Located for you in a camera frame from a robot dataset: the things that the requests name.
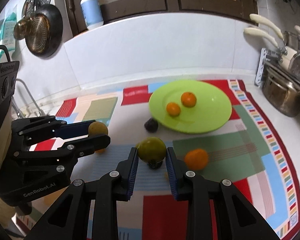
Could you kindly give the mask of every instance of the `tangerine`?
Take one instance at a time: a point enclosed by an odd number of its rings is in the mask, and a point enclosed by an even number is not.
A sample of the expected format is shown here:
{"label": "tangerine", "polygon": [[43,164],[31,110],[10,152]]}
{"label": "tangerine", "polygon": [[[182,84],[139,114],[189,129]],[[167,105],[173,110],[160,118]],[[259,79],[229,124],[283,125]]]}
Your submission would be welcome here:
{"label": "tangerine", "polygon": [[180,106],[174,102],[168,103],[166,110],[167,110],[168,114],[173,117],[178,116],[181,112]]}
{"label": "tangerine", "polygon": [[184,92],[181,95],[181,102],[186,107],[194,107],[197,103],[197,98],[195,97],[194,93]]}
{"label": "tangerine", "polygon": [[197,171],[202,170],[205,166],[207,166],[209,156],[207,151],[203,149],[195,149],[186,154],[184,161],[190,170]]}

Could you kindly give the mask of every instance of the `stainless steel pot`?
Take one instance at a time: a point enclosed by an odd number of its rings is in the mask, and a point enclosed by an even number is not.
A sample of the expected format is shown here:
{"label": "stainless steel pot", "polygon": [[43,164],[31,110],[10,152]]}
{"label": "stainless steel pot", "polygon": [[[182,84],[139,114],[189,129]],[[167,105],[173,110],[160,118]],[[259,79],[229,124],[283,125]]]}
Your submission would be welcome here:
{"label": "stainless steel pot", "polygon": [[271,68],[263,86],[263,94],[281,113],[295,117],[300,113],[300,91],[292,82]]}
{"label": "stainless steel pot", "polygon": [[284,44],[296,51],[300,51],[300,35],[285,31],[283,33]]}

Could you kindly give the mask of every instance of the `green plate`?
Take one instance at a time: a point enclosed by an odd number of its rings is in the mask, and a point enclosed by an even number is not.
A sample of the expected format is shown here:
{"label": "green plate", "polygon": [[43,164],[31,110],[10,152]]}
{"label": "green plate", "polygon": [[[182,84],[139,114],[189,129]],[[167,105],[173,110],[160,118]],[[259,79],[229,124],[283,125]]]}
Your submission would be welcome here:
{"label": "green plate", "polygon": [[[192,92],[197,97],[194,107],[181,103],[181,95]],[[166,106],[169,102],[179,104],[181,113],[171,117]],[[152,117],[164,126],[183,133],[205,133],[223,126],[230,118],[232,106],[228,96],[219,88],[201,81],[178,80],[154,91],[149,107]]]}

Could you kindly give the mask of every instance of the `silver screw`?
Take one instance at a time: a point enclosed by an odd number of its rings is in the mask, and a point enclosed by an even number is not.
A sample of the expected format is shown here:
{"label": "silver screw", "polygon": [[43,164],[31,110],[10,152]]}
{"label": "silver screw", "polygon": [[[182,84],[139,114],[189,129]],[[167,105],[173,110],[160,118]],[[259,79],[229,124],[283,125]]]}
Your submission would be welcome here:
{"label": "silver screw", "polygon": [[117,172],[117,171],[111,171],[110,172],[110,177],[117,177],[117,176],[119,176],[119,172]]}
{"label": "silver screw", "polygon": [[76,179],[74,182],[73,182],[73,185],[75,185],[76,187],[80,186],[82,184],[82,180],[81,179]]}
{"label": "silver screw", "polygon": [[62,165],[59,165],[58,167],[57,167],[57,172],[63,172],[65,170],[65,168],[64,168],[64,166],[62,166]]}
{"label": "silver screw", "polygon": [[230,186],[231,185],[231,181],[229,181],[229,179],[224,179],[222,181],[222,184],[225,185],[225,186]]}
{"label": "silver screw", "polygon": [[194,173],[193,171],[187,171],[187,172],[186,172],[186,175],[187,175],[188,177],[194,177],[194,176],[195,176],[195,173]]}

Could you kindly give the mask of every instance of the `tiled wall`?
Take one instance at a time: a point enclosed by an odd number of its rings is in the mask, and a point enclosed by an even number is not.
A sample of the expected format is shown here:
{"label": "tiled wall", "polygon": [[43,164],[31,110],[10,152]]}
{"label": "tiled wall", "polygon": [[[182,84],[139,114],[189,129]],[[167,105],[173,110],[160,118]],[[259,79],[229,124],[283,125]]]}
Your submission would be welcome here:
{"label": "tiled wall", "polygon": [[[295,13],[282,0],[258,0],[258,10],[283,31],[294,31],[294,25],[300,25],[300,8],[294,0],[291,4]],[[12,58],[20,60],[18,77],[36,100],[56,97],[69,88],[85,89],[94,82],[120,82],[170,70],[254,74],[267,42],[243,35],[248,26],[207,14],[146,15],[81,34],[45,60],[34,57],[21,42]],[[15,99],[20,107],[30,102],[20,84]]]}

